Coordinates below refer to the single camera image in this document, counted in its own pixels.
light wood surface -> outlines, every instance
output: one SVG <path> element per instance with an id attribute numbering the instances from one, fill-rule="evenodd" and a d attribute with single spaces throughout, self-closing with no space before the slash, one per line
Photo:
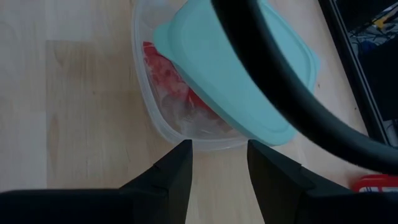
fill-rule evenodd
<path id="1" fill-rule="evenodd" d="M 317 0 L 270 2 L 321 59 L 316 98 L 365 133 Z M 0 190 L 118 187 L 171 150 L 136 79 L 134 3 L 0 0 Z M 344 186 L 369 173 L 300 134 L 275 149 Z M 263 223 L 244 147 L 193 170 L 187 223 Z"/>

teal plastic lid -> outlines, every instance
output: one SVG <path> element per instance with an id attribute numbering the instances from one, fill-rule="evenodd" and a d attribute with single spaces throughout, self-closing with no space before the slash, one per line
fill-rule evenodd
<path id="1" fill-rule="evenodd" d="M 290 66 L 313 90 L 317 57 L 268 3 L 259 4 Z M 155 30 L 154 43 L 193 91 L 238 131 L 269 146 L 285 144 L 294 137 L 296 130 L 262 94 L 239 61 L 210 0 L 189 0 L 172 21 Z M 248 47 L 256 48 L 252 43 Z"/>

plastic food container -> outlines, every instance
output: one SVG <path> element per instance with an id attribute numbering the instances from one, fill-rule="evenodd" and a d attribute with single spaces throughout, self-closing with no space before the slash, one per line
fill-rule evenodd
<path id="1" fill-rule="evenodd" d="M 173 144 L 192 139 L 194 149 L 201 151 L 242 146 L 247 138 L 212 112 L 152 44 L 155 28 L 170 21 L 182 4 L 138 0 L 134 7 L 133 54 L 149 115 L 158 132 Z"/>

